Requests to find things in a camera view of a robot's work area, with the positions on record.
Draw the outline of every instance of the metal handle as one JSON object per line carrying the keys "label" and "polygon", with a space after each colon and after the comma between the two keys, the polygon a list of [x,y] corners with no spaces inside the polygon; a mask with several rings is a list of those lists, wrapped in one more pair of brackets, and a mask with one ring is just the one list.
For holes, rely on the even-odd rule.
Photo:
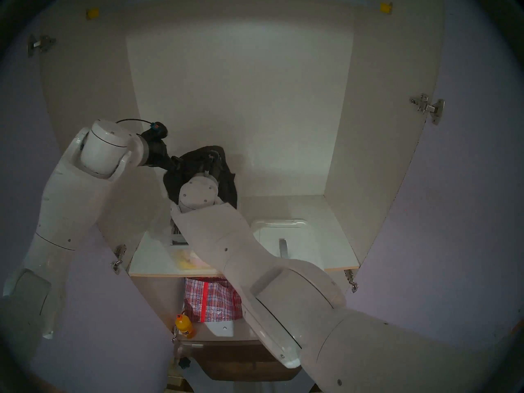
{"label": "metal handle", "polygon": [[289,259],[288,243],[284,238],[278,240],[278,247],[280,248],[280,257],[283,259]]}

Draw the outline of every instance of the white wall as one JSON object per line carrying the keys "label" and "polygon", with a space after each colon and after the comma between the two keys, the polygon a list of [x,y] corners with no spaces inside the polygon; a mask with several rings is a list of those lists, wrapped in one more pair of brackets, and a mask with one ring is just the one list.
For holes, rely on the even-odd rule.
{"label": "white wall", "polygon": [[320,0],[165,0],[129,13],[138,109],[170,154],[223,146],[245,196],[323,194],[353,33]]}

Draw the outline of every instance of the checkered bag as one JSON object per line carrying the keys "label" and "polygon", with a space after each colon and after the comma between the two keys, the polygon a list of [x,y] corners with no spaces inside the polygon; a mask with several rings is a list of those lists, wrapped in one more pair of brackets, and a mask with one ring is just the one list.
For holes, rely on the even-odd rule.
{"label": "checkered bag", "polygon": [[238,320],[242,301],[222,277],[185,278],[184,311],[192,322]]}

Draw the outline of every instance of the black cloth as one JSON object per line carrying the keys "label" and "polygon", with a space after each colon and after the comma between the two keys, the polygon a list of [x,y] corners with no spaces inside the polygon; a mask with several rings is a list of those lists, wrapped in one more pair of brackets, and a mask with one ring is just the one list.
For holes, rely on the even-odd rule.
{"label": "black cloth", "polygon": [[223,202],[229,203],[236,208],[235,174],[229,170],[224,149],[220,146],[204,146],[203,148],[192,150],[181,157],[182,162],[180,162],[178,170],[169,170],[164,174],[164,186],[166,186],[171,201],[178,205],[180,189],[195,174],[201,171],[203,164],[209,161],[210,154],[214,156],[218,154],[222,159],[222,170],[218,177],[219,197]]}

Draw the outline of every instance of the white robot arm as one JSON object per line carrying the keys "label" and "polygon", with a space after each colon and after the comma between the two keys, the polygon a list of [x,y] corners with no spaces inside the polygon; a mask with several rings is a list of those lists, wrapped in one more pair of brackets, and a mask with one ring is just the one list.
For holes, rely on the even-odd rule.
{"label": "white robot arm", "polygon": [[124,171],[174,164],[161,141],[166,135],[160,123],[136,135],[98,120],[65,151],[44,189],[29,251],[4,284],[0,300],[0,329],[20,361],[32,357],[42,336],[52,337],[69,263]]}
{"label": "white robot arm", "polygon": [[[29,251],[0,300],[0,330],[19,361],[33,356],[42,335],[51,337],[73,253],[123,172],[141,165],[176,170],[161,141],[166,135],[160,123],[138,136],[96,121],[65,151],[42,195]],[[266,251],[240,213],[219,198],[221,161],[211,159],[189,182],[167,189],[178,196],[171,216],[199,258],[240,294],[245,320],[276,359],[288,368],[301,365],[326,392],[440,391],[440,373],[428,379],[426,369],[466,375],[449,360],[453,348],[347,309],[323,270]]]}

